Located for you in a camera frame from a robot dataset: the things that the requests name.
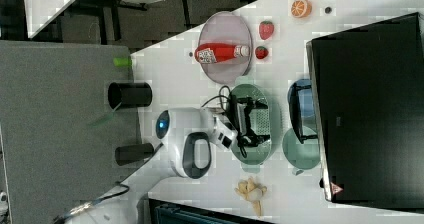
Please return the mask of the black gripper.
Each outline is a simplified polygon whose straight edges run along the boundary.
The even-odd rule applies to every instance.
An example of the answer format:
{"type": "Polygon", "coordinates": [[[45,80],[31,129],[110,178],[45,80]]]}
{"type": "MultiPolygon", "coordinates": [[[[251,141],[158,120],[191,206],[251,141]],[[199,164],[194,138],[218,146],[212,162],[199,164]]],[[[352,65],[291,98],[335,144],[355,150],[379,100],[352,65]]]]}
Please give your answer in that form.
{"type": "Polygon", "coordinates": [[[234,126],[238,130],[239,144],[242,146],[252,146],[262,144],[270,139],[269,135],[252,135],[250,129],[249,113],[253,109],[267,109],[268,105],[250,97],[237,98],[230,96],[230,108],[233,114],[234,126]]]}

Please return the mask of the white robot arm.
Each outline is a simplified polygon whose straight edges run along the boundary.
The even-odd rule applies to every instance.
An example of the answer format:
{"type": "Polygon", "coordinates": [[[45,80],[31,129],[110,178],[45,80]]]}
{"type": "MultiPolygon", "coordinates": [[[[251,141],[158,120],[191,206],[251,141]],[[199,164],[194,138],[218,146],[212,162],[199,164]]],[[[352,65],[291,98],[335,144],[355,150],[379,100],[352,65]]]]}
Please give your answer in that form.
{"type": "Polygon", "coordinates": [[[172,108],[155,125],[159,146],[138,170],[102,196],[81,204],[54,224],[141,224],[141,202],[161,180],[169,177],[199,179],[212,164],[211,146],[246,149],[270,139],[252,128],[250,113],[267,110],[263,98],[231,96],[227,112],[211,108],[172,108]]]}

